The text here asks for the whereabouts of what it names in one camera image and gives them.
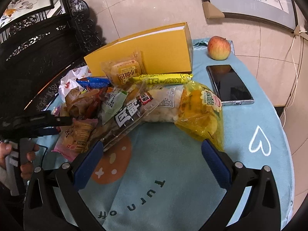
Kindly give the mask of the person's left hand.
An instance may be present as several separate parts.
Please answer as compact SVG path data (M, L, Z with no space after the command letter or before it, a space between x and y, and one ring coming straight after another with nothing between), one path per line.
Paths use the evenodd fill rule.
M27 153L28 162L26 164L21 165L21 177L25 180L29 180L33 173L34 167L32 161L35 160L35 152L39 151L40 147L35 144L33 150ZM13 148L12 145L9 143L1 142L1 182L4 183L7 179L7 172L6 172L6 164L5 158L12 152Z

